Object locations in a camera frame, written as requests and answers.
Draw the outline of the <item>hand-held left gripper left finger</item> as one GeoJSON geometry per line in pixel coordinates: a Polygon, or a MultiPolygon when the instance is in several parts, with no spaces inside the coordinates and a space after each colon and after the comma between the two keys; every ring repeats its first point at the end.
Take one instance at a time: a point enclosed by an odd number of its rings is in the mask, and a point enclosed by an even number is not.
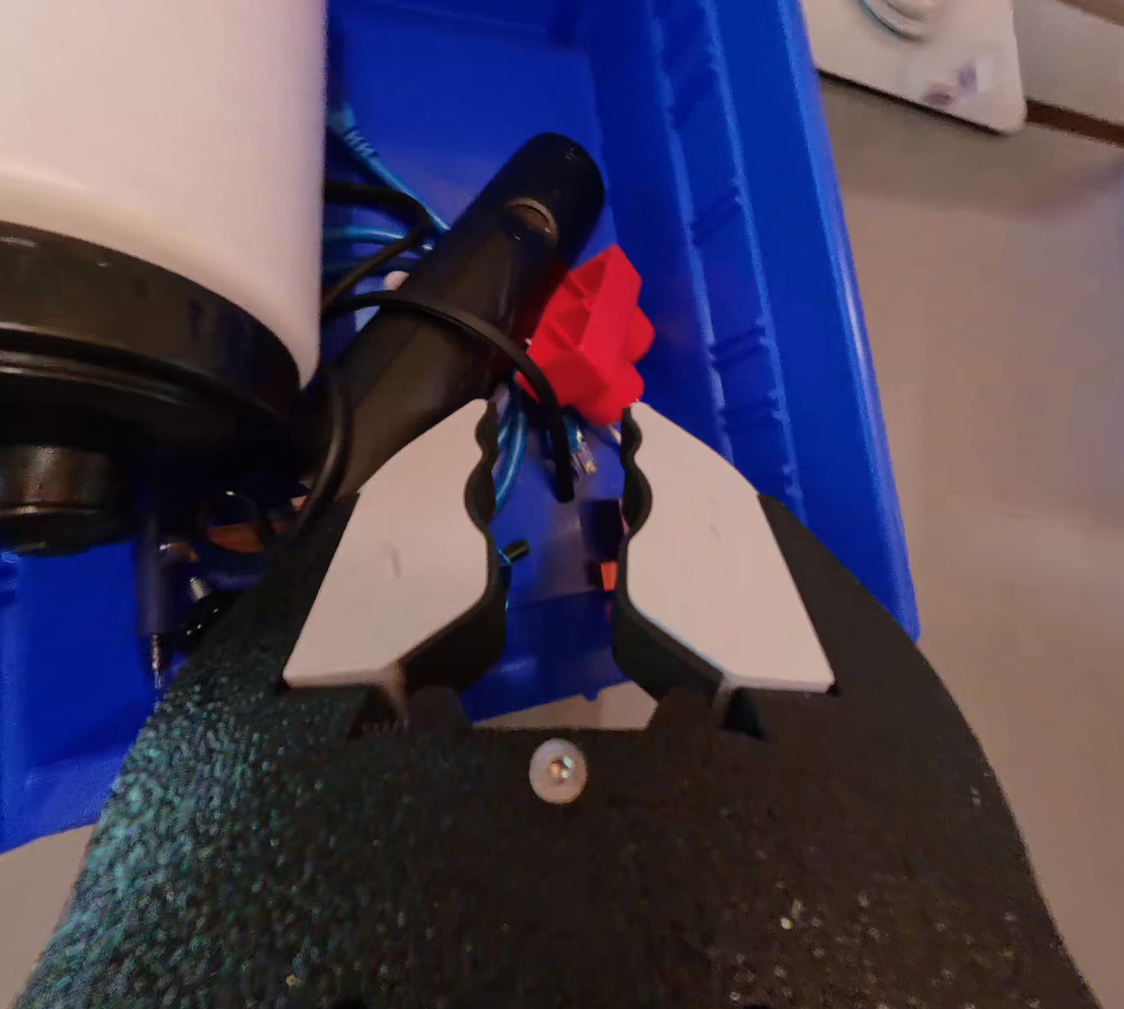
{"type": "Polygon", "coordinates": [[[470,401],[368,479],[283,669],[287,688],[370,689],[404,711],[414,693],[460,693],[498,663],[497,454],[495,404],[470,401]]]}

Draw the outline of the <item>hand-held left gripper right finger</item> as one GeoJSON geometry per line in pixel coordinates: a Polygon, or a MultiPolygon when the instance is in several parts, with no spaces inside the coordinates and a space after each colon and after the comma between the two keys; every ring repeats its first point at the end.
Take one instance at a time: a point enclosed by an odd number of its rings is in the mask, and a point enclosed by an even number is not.
{"type": "Polygon", "coordinates": [[[828,696],[835,675],[756,488],[689,431],[623,415],[611,657],[654,701],[686,691],[755,729],[756,693],[828,696]]]}

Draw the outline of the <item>small black red connector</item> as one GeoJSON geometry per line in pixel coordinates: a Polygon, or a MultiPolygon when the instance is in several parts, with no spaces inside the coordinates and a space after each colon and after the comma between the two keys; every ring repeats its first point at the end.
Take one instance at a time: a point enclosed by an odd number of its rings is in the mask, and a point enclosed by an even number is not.
{"type": "Polygon", "coordinates": [[[614,498],[597,498],[584,507],[588,580],[595,590],[616,590],[619,553],[626,535],[622,506],[614,498]]]}

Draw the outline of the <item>blue plastic bin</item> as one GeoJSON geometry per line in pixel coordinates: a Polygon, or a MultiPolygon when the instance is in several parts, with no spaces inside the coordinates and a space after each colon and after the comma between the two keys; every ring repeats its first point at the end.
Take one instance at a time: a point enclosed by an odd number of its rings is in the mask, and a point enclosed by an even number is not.
{"type": "MultiPolygon", "coordinates": [[[[327,118],[452,224],[541,133],[606,189],[573,266],[616,243],[654,340],[642,400],[785,503],[912,637],[914,583],[832,145],[799,0],[326,0],[323,173],[366,178],[327,118]]],[[[287,439],[203,497],[277,491],[287,439]]],[[[2,852],[90,825],[156,700],[146,625],[176,622],[161,542],[2,548],[2,852]]]]}

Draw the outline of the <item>red plastic piece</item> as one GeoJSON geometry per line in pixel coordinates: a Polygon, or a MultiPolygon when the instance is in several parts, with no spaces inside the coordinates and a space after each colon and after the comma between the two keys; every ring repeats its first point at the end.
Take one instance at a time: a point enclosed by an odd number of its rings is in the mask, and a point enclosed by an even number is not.
{"type": "Polygon", "coordinates": [[[589,425],[619,422],[643,396],[638,366],[654,327],[640,287],[640,271],[614,243],[566,273],[531,336],[528,357],[558,402],[589,425]]]}

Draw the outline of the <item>white cylinder black cap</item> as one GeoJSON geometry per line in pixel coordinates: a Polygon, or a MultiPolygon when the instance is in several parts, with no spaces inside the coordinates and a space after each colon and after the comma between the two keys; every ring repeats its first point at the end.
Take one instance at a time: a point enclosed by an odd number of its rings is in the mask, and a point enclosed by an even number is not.
{"type": "Polygon", "coordinates": [[[326,0],[1,0],[2,548],[287,439],[319,357],[326,0]]]}

